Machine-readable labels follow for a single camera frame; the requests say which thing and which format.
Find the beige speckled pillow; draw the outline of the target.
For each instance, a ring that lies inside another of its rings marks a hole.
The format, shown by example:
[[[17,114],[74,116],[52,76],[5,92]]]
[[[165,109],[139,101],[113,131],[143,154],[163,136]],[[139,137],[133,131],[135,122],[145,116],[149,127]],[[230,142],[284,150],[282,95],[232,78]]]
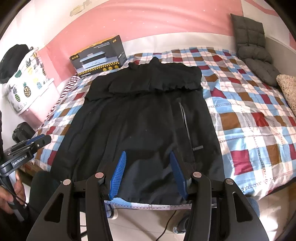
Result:
[[[285,96],[292,112],[296,114],[296,79],[295,76],[280,74],[276,77],[276,81]]]

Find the black bag on shelf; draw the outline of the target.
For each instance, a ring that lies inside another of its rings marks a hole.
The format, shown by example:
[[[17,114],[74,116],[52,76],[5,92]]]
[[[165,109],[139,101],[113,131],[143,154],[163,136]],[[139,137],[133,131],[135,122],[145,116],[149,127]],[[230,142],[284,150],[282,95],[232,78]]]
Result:
[[[29,48],[26,44],[16,44],[6,52],[0,64],[1,84],[7,83],[15,74],[27,53],[29,53]]]

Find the dark grey quilted floor chair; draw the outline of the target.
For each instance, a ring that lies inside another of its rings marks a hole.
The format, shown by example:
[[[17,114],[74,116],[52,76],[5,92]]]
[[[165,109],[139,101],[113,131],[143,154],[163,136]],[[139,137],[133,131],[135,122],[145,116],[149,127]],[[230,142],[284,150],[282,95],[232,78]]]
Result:
[[[236,55],[265,84],[276,87],[276,77],[280,75],[273,66],[273,58],[266,50],[263,24],[243,16],[230,15]]]

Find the pineapple print white cloth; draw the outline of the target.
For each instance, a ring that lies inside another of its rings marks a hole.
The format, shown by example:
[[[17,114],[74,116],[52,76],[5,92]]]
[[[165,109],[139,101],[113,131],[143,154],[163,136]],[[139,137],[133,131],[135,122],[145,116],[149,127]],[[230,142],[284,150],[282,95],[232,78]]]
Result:
[[[3,84],[2,96],[16,114],[21,114],[40,97],[54,81],[45,72],[38,49],[30,49],[20,62],[16,73]]]

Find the checkered patchwork bed quilt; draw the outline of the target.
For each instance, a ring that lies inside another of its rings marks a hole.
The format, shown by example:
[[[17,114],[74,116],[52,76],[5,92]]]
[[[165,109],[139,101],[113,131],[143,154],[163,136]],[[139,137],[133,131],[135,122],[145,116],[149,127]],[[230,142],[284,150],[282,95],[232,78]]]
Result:
[[[295,115],[283,94],[261,82],[233,52],[188,48],[138,53],[127,61],[198,66],[224,173],[244,194],[261,199],[295,178]]]

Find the red white striped cloth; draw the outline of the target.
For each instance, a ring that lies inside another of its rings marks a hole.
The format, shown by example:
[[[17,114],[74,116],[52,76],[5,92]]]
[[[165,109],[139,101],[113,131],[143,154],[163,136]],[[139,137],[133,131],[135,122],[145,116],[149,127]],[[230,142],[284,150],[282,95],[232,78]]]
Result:
[[[41,128],[51,126],[63,126],[69,122],[70,116],[75,115],[83,103],[83,93],[81,91],[83,80],[78,76],[73,76],[66,84],[60,98],[50,110]]]

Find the large black garment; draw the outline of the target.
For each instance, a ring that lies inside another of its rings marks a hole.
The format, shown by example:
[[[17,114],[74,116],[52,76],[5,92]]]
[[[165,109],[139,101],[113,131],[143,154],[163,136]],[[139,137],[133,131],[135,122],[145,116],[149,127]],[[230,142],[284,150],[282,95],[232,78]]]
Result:
[[[220,144],[203,97],[197,66],[129,63],[93,80],[55,155],[51,174],[82,181],[126,166],[117,196],[128,202],[179,205],[170,153],[189,173],[225,177]]]

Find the black cooker appliance box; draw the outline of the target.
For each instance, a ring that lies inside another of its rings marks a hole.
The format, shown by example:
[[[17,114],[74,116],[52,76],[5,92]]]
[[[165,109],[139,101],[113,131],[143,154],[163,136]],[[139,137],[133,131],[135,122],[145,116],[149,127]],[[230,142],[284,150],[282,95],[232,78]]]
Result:
[[[119,35],[94,43],[70,58],[80,77],[119,69],[126,62],[125,50]]]

